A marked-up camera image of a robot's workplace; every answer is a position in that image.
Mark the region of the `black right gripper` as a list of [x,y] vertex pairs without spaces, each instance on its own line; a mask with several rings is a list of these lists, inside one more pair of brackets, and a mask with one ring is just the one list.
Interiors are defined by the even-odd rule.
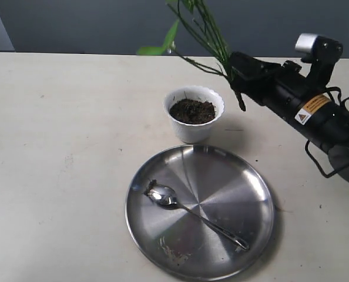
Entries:
[[[319,36],[313,53],[302,53],[301,61],[310,64],[306,76],[292,61],[280,65],[233,52],[229,62],[237,76],[230,85],[235,92],[262,101],[316,146],[343,145],[349,142],[349,111],[332,97],[340,88],[328,86],[343,50],[341,42]],[[261,80],[266,77],[267,84]]]

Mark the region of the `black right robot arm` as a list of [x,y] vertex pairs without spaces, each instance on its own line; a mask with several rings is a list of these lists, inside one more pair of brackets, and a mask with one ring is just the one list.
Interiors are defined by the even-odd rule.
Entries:
[[311,65],[307,76],[293,61],[266,62],[233,52],[230,82],[236,96],[247,95],[306,138],[304,150],[321,175],[339,175],[349,183],[349,97],[343,99],[337,86],[329,86],[336,63],[343,54],[337,40],[302,33],[295,49],[301,61]]

